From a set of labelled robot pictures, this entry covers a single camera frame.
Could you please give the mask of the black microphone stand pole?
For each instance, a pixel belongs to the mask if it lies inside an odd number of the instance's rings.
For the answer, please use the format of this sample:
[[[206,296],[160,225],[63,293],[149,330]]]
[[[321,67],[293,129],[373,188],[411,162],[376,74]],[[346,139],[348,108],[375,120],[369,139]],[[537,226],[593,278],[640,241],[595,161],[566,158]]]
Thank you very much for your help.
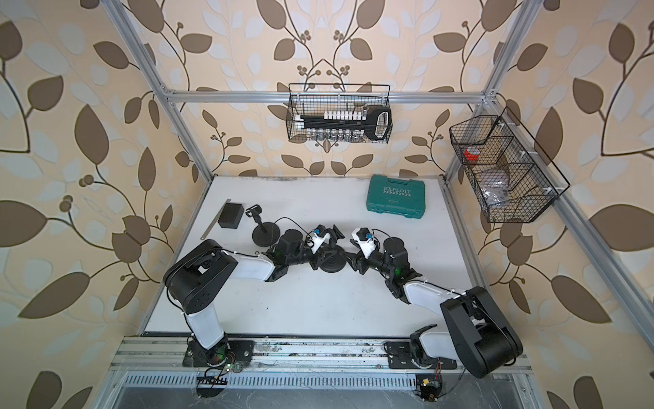
[[[261,242],[264,242],[267,234],[267,228],[265,223],[262,221],[261,214],[262,207],[258,204],[254,204],[245,210],[245,216],[252,218],[257,224],[257,227],[253,230],[252,233],[252,240],[257,245],[260,245]]]

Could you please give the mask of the black round stand base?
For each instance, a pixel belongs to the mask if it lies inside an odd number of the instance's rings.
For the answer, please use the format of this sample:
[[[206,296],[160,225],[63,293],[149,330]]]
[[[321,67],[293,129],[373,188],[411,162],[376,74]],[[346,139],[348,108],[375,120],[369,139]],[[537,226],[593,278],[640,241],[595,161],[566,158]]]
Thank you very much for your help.
[[[259,247],[270,247],[278,242],[280,229],[276,223],[259,223],[253,230],[252,240]]]

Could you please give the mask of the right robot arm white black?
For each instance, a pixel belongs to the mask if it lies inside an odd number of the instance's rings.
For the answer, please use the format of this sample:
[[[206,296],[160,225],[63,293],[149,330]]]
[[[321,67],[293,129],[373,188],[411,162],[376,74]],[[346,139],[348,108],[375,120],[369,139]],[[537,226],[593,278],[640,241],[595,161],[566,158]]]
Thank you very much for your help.
[[[445,321],[445,332],[426,325],[410,335],[413,365],[431,369],[443,359],[459,361],[467,372],[483,378],[523,354],[519,336],[487,289],[451,290],[427,281],[410,265],[405,243],[397,237],[380,243],[369,229],[361,228],[352,234],[351,243],[359,249],[347,256],[355,271],[376,270],[395,298]]]

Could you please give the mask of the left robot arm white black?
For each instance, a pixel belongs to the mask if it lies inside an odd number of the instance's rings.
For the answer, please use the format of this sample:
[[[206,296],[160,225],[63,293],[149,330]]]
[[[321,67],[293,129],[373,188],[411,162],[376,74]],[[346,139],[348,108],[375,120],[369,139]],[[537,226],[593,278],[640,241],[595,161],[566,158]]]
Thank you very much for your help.
[[[163,281],[169,301],[182,311],[192,332],[187,352],[200,366],[218,367],[233,359],[228,336],[213,303],[230,278],[274,282],[293,265],[316,270],[334,255],[318,239],[310,240],[294,229],[265,252],[232,252],[214,240],[205,240],[167,270]]]

